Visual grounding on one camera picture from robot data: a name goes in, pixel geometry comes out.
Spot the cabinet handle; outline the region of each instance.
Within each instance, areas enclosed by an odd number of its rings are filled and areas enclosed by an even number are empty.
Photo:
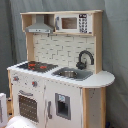
[[[1,121],[1,123],[3,122],[3,119],[2,119],[2,105],[1,105],[1,100],[0,100],[0,121]]]
[[[19,91],[22,95],[25,95],[25,96],[33,96],[33,94],[31,94],[31,93],[26,93],[26,92],[24,92],[24,91],[22,91],[22,90],[20,90]]]
[[[57,24],[57,21],[59,21],[59,17],[56,17],[56,21],[55,21],[56,30],[59,30],[59,26]]]
[[[50,114],[51,101],[48,102],[48,117],[52,119],[52,115]]]

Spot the oven handle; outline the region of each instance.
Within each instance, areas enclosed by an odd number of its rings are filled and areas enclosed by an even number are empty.
[[[19,91],[22,95],[25,95],[25,96],[33,96],[33,94],[31,94],[31,93],[26,93],[26,92],[24,92],[24,91],[22,91],[22,90],[20,90]]]
[[[51,101],[48,102],[48,117],[49,119],[52,119],[52,115],[50,114],[50,107],[51,107]]]
[[[59,30],[59,26],[57,24],[57,21],[59,21],[59,17],[56,17],[56,21],[55,21],[56,30]]]

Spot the microwave door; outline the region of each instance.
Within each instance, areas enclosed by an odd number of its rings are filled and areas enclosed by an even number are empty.
[[[56,32],[79,33],[79,15],[56,15]]]

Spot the range hood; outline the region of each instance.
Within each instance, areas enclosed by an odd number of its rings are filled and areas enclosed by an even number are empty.
[[[54,28],[44,23],[44,15],[36,15],[36,23],[25,29],[26,32],[53,33]]]

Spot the white tile backsplash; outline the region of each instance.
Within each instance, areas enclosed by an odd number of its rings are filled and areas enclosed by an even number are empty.
[[[81,51],[88,50],[94,55],[94,39],[78,35],[49,35],[49,37],[47,34],[34,35],[35,59],[75,68]],[[87,69],[94,70],[88,55],[84,54],[81,60],[82,62],[87,60]]]

